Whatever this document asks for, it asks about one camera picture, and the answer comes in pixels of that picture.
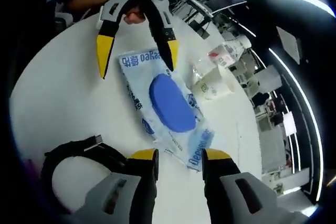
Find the black strap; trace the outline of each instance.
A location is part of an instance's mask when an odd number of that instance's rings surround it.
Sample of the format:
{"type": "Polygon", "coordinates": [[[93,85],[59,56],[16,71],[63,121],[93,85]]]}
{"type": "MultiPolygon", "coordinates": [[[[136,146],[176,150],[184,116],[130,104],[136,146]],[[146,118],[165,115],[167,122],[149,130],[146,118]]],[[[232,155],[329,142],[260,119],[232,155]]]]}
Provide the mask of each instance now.
{"type": "Polygon", "coordinates": [[[67,157],[86,157],[105,166],[111,172],[121,172],[127,158],[117,150],[102,142],[101,136],[92,136],[86,140],[69,142],[59,145],[46,153],[46,159],[41,171],[41,183],[47,199],[60,214],[70,214],[54,194],[52,175],[56,166],[67,157]]]}

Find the round white table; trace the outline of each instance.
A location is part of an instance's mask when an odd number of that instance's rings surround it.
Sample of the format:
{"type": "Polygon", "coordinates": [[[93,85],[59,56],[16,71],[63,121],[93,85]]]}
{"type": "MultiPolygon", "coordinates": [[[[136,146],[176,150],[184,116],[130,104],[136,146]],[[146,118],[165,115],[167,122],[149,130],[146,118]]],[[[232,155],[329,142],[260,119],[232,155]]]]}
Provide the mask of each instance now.
{"type": "MultiPolygon", "coordinates": [[[[103,141],[125,156],[152,148],[152,139],[137,117],[128,97],[117,61],[111,57],[105,80],[96,59],[97,16],[85,19],[54,38],[30,62],[10,98],[13,132],[23,158],[40,171],[44,153],[69,141],[102,135],[103,141]]],[[[187,59],[204,56],[223,38],[213,24],[203,40],[186,23],[174,18],[180,41],[177,71],[190,74],[187,59]]],[[[113,55],[155,47],[148,22],[122,22],[113,55]]],[[[242,172],[261,179],[259,135],[251,103],[238,82],[235,93],[201,105],[212,129],[211,148],[231,155],[242,172]]],[[[53,176],[54,191],[71,210],[109,171],[94,161],[74,157],[62,161],[53,176]]],[[[159,180],[153,223],[210,223],[202,173],[187,169],[175,158],[160,153],[159,180]]]]}

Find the white table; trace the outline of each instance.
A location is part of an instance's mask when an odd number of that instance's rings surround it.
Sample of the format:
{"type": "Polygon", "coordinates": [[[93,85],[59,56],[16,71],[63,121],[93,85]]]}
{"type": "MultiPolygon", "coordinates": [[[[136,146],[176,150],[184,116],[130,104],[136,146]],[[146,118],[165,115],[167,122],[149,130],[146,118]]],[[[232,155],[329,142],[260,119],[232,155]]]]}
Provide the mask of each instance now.
{"type": "MultiPolygon", "coordinates": [[[[10,107],[16,142],[22,157],[32,159],[39,170],[45,152],[92,135],[101,134],[105,143],[125,156],[153,147],[135,114],[117,61],[110,59],[105,80],[99,77],[96,20],[97,16],[90,17],[54,38],[31,61],[13,91],[10,107]]],[[[187,79],[189,48],[205,55],[223,38],[212,24],[206,40],[178,18],[174,25],[181,43],[177,71],[187,79]]],[[[147,22],[131,26],[123,22],[113,55],[153,46],[147,22]]],[[[201,106],[216,131],[212,148],[226,151],[242,172],[261,179],[254,111],[232,79],[235,94],[201,106]]],[[[164,153],[160,153],[159,166],[153,223],[210,223],[202,174],[164,153]]],[[[55,170],[54,190],[68,208],[76,210],[86,192],[108,174],[105,167],[89,159],[68,158],[55,170]]]]}

